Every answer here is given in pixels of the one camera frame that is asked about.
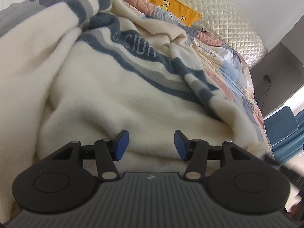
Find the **ribbed gray surface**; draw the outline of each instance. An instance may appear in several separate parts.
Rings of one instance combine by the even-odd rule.
[[[85,205],[59,215],[22,211],[8,228],[296,228],[280,212],[239,215],[218,206],[177,173],[126,173]]]

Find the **power cord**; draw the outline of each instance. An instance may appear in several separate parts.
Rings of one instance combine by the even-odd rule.
[[[262,104],[262,107],[261,107],[261,111],[263,110],[264,102],[265,102],[265,99],[267,98],[268,90],[269,90],[270,85],[271,85],[270,79],[268,79],[268,82],[269,82],[269,86],[268,86],[267,90],[263,93],[263,95],[262,95],[262,96],[259,98],[259,100],[257,101],[257,102],[259,103],[260,99],[261,99],[261,98],[265,95],[265,93],[266,93],[266,96],[265,96],[265,98],[264,98],[264,100],[263,100],[263,104]]]

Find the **quilted headboard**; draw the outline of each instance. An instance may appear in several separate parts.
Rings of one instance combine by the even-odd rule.
[[[181,0],[200,12],[203,17],[196,21],[196,28],[214,30],[232,48],[239,52],[251,69],[267,54],[262,40],[230,0]]]

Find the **blue chair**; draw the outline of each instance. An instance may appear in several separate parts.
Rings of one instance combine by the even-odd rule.
[[[285,163],[303,150],[304,110],[294,116],[285,106],[264,121],[274,157],[277,162]]]

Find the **blanket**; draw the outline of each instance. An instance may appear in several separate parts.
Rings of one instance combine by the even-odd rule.
[[[13,179],[34,155],[72,140],[130,132],[124,171],[178,171],[174,131],[212,145],[232,139],[264,153],[247,116],[227,100],[185,45],[180,27],[139,17],[120,0],[67,0],[0,38],[0,221]]]

